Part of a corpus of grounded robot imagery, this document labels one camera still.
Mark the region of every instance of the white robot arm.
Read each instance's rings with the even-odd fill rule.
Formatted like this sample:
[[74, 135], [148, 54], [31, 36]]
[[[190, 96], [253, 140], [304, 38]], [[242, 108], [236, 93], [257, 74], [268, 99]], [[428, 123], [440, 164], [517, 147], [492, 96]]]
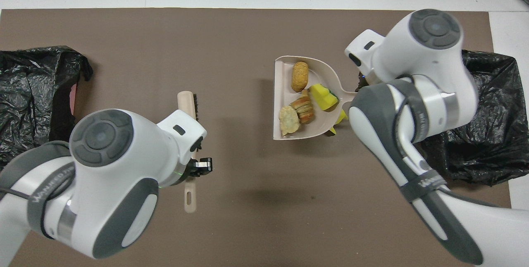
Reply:
[[95, 259], [143, 233], [158, 189], [212, 171], [191, 159], [206, 130], [182, 110], [158, 124], [130, 111], [83, 118], [70, 143], [54, 141], [13, 159], [0, 173], [0, 267], [30, 230]]
[[366, 30], [346, 48], [369, 86], [351, 103], [351, 127], [405, 199], [457, 259], [529, 266], [529, 211], [452, 193], [413, 143], [470, 122], [477, 91], [461, 58], [463, 31], [450, 14], [409, 14], [382, 37]]

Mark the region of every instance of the black trash bag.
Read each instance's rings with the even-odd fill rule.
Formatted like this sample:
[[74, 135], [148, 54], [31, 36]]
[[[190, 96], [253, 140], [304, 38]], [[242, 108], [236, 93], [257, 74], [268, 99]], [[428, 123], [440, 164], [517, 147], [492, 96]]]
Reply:
[[93, 70], [65, 47], [0, 51], [0, 171], [15, 156], [48, 141], [68, 141], [74, 127], [70, 90]]
[[478, 86], [472, 121], [419, 143], [428, 163], [452, 180], [493, 186], [529, 173], [529, 131], [518, 65], [511, 56], [463, 50]]

